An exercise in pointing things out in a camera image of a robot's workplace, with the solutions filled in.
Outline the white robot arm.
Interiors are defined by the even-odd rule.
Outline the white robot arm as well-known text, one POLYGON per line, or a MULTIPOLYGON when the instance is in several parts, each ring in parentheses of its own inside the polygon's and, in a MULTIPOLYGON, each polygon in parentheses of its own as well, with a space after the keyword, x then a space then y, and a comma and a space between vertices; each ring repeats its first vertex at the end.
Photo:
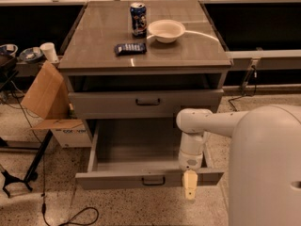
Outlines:
POLYGON ((179 163, 185 198, 196 195, 209 134, 230 137, 229 226, 301 226, 301 107, 212 113, 186 108, 179 163))

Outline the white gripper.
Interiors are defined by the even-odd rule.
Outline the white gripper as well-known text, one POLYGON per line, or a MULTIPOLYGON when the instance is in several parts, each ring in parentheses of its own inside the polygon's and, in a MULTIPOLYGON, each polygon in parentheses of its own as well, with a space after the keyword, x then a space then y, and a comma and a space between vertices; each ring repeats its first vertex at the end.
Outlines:
POLYGON ((195 170, 201 168, 203 153, 209 134, 187 134, 182 132, 179 165, 184 171, 182 176, 182 185, 184 195, 187 200, 192 201, 196 197, 198 186, 198 175, 195 170))

